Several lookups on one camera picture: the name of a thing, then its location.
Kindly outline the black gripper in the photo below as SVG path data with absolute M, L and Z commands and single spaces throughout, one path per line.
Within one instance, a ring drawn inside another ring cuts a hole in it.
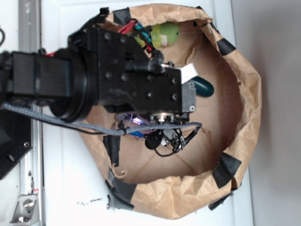
M 110 113 L 134 113 L 157 123 L 188 122 L 196 110 L 196 88 L 182 72 L 165 64 L 161 51 L 149 55 L 132 35 L 99 26 L 68 38 L 86 75 L 88 106 Z

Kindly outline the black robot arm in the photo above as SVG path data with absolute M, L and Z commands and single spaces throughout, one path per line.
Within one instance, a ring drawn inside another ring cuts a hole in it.
M 83 120 L 95 105 L 174 122 L 196 110 L 196 89 L 180 70 L 149 58 L 134 37 L 94 26 L 70 35 L 53 56 L 2 53 L 0 103 L 49 106 L 65 122 Z

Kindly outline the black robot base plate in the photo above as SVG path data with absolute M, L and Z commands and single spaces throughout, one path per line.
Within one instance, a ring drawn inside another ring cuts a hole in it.
M 3 180 L 32 147 L 31 119 L 0 111 L 0 178 Z

